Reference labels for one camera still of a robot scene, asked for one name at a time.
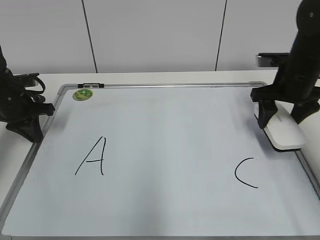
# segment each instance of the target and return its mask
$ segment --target white table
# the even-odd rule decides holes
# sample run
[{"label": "white table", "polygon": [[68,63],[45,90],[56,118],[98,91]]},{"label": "white table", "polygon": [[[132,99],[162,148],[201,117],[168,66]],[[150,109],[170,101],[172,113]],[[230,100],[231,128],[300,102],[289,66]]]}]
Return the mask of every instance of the white table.
[{"label": "white table", "polygon": [[[153,73],[80,73],[41,74],[46,85],[46,102],[52,102],[63,84],[182,84],[182,83],[246,83],[271,84],[276,71],[212,71],[212,72],[153,72]],[[320,174],[320,113],[316,113],[300,126],[306,135],[304,153],[316,174]],[[7,131],[0,123],[0,204],[3,203],[30,147],[31,143],[16,133]]]}]

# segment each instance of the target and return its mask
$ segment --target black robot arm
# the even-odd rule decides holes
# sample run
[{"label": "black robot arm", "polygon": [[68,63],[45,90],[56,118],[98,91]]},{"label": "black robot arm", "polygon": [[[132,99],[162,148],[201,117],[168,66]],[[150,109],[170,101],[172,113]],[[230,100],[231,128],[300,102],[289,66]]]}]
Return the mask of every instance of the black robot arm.
[{"label": "black robot arm", "polygon": [[[53,115],[55,108],[44,103],[44,83],[39,73],[13,75],[7,68],[7,62],[0,47],[0,122],[7,123],[6,128],[20,134],[31,142],[41,142],[43,134],[39,115]],[[26,87],[38,82],[42,90],[28,90]]]},{"label": "black robot arm", "polygon": [[254,88],[253,102],[259,104],[258,124],[264,128],[278,111],[275,101],[294,104],[291,112],[299,124],[320,110],[320,1],[303,0],[296,15],[298,28],[288,58],[279,64],[273,84]]}]

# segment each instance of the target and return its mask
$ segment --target white eraser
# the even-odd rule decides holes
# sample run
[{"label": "white eraser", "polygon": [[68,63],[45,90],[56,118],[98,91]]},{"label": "white eraser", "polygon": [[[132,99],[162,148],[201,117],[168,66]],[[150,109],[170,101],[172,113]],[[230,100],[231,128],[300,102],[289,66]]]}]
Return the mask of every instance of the white eraser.
[{"label": "white eraser", "polygon": [[[276,102],[278,111],[263,129],[271,144],[280,151],[297,150],[304,147],[306,137],[290,113]],[[254,115],[259,117],[259,105],[254,106]]]}]

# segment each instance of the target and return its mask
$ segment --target round sticker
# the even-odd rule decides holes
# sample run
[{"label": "round sticker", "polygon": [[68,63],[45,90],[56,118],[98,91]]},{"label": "round sticker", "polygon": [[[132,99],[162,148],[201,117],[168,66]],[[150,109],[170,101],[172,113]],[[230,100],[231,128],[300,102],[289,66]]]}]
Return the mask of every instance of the round sticker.
[{"label": "round sticker", "polygon": [[76,91],[72,95],[72,97],[76,101],[85,101],[85,100],[88,100],[89,98],[91,98],[93,94],[94,94],[94,92],[91,91],[90,89],[80,89],[80,90]]}]

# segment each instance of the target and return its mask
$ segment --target whiteboard frame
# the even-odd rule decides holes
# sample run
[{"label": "whiteboard frame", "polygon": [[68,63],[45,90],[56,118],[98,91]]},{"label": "whiteboard frame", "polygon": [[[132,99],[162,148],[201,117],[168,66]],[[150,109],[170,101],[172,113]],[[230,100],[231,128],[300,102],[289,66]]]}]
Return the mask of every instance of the whiteboard frame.
[{"label": "whiteboard frame", "polygon": [[[83,83],[83,84],[65,84],[62,85],[57,93],[57,97],[55,98],[53,105],[56,109],[53,116],[48,116],[43,124],[42,132],[43,136],[46,135],[48,132],[51,123],[53,122],[56,112],[59,109],[59,106],[68,90],[76,90],[82,88],[104,88],[104,89],[124,89],[124,88],[223,88],[223,87],[262,87],[267,85],[261,81],[250,81],[250,82],[240,82],[240,83],[187,83],[187,84],[101,84],[101,83]],[[199,236],[199,237],[183,237],[183,236],[92,236],[92,237],[42,237],[42,236],[7,236],[1,235],[3,230],[5,221],[7,216],[14,204],[14,201],[19,193],[20,188],[22,187],[24,180],[26,179],[29,170],[33,164],[33,161],[37,155],[37,152],[41,146],[40,143],[33,143],[25,160],[18,171],[10,190],[8,191],[5,200],[0,208],[0,240],[88,240],[88,239],[95,239],[95,240],[111,240],[111,239],[121,239],[121,240],[198,240],[198,239],[206,239],[206,240],[315,240],[320,239],[320,235],[318,236]],[[303,152],[303,150],[295,151],[295,154],[300,161],[303,169],[305,170],[309,180],[317,193],[318,197],[320,198],[320,176],[317,176],[313,171],[312,167],[308,163],[308,160]]]}]

